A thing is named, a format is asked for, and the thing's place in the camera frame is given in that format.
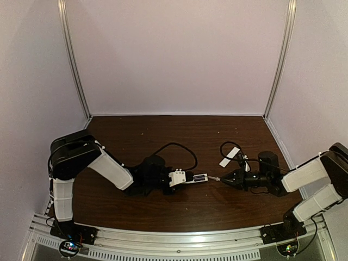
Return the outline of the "clear handle small screwdriver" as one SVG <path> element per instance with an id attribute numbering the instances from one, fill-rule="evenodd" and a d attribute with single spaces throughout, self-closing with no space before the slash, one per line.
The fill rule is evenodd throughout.
<path id="1" fill-rule="evenodd" d="M 219 177 L 208 176 L 209 179 L 220 182 L 221 179 Z"/>

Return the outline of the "white remote back cover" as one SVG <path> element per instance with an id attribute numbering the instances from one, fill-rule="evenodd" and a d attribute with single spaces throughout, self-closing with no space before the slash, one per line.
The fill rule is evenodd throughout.
<path id="1" fill-rule="evenodd" d="M 226 167 L 234 159 L 239 151 L 239 148 L 234 147 L 226 156 L 223 157 L 223 160 L 220 161 L 219 165 L 221 167 Z"/>

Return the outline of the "white remote control body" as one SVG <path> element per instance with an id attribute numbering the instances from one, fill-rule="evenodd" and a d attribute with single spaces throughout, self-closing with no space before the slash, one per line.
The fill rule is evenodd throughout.
<path id="1" fill-rule="evenodd" d="M 206 173 L 197 174 L 197 175 L 189 175 L 186 178 L 185 184 L 194 184 L 194 183 L 202 183 L 208 181 L 208 175 Z"/>

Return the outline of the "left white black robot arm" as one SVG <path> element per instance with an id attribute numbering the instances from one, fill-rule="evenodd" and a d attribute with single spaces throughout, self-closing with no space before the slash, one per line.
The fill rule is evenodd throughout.
<path id="1" fill-rule="evenodd" d="M 86 129 L 55 139 L 50 145 L 50 153 L 47 166 L 55 226 L 70 241 L 83 235 L 73 220 L 72 199 L 73 184 L 85 169 L 92 169 L 130 196 L 148 195 L 155 189 L 171 195 L 177 186 L 194 180 L 192 168 L 175 170 L 167 167 L 157 152 L 136 166 L 126 166 Z"/>

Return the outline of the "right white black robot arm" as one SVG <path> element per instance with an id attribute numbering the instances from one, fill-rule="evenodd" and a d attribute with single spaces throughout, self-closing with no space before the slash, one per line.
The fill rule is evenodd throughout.
<path id="1" fill-rule="evenodd" d="M 282 197 L 318 180 L 330 180 L 284 214 L 283 232 L 286 234 L 299 232 L 306 220 L 347 199 L 347 147 L 339 142 L 285 174 L 281 173 L 278 156 L 271 151 L 258 154 L 255 161 L 259 170 L 254 172 L 246 170 L 249 160 L 241 152 L 227 159 L 237 161 L 240 168 L 220 180 L 238 190 L 263 187 L 268 193 Z"/>

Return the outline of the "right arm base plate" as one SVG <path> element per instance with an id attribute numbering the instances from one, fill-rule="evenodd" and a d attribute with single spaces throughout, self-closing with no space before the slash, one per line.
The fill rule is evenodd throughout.
<path id="1" fill-rule="evenodd" d="M 276 225 L 266 224 L 259 229 L 263 244 L 277 243 L 280 241 L 295 239 L 298 236 L 305 235 L 307 230 L 300 226 L 295 231 L 289 232 L 285 229 L 283 223 Z"/>

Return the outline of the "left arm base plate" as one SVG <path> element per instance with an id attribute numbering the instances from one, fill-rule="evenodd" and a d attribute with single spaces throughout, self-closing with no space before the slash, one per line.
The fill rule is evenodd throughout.
<path id="1" fill-rule="evenodd" d="M 50 230 L 50 235 L 76 243 L 94 245 L 97 228 L 78 225 L 73 221 L 56 222 Z"/>

